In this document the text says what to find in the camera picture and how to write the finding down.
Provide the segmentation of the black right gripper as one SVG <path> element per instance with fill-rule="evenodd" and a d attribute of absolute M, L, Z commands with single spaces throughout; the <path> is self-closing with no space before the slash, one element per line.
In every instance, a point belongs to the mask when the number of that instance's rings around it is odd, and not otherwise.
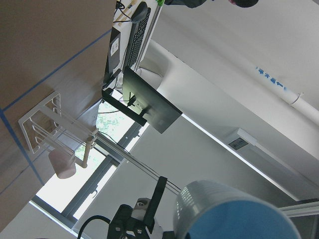
<path fill-rule="evenodd" d="M 163 231 L 155 219 L 167 178 L 160 176 L 152 198 L 139 198 L 132 208 L 120 205 L 109 224 L 109 239 L 173 239 L 173 231 Z"/>

